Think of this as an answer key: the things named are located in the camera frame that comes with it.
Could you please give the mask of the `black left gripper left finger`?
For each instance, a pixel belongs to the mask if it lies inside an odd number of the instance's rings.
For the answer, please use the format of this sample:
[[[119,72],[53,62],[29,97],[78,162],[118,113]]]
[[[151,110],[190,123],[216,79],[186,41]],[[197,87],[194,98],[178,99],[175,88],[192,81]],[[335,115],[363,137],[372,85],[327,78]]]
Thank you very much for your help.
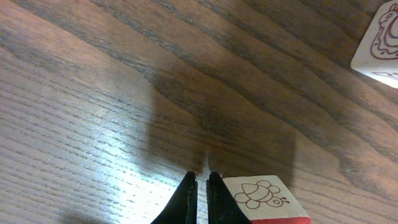
[[[195,173],[187,172],[165,208],[151,224],[196,224],[198,183]]]

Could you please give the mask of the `red U block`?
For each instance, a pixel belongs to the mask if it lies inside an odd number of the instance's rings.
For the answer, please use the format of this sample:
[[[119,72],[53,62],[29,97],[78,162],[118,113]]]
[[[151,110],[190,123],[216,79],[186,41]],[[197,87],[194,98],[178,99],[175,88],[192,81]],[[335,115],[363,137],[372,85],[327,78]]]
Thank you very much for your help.
[[[225,177],[223,181],[252,223],[312,223],[308,213],[276,175]]]

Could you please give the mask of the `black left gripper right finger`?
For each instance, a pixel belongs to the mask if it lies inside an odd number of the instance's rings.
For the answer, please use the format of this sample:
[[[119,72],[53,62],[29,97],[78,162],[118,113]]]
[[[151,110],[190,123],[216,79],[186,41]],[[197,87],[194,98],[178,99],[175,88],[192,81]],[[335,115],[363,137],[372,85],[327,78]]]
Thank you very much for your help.
[[[217,172],[206,181],[209,224],[251,224]]]

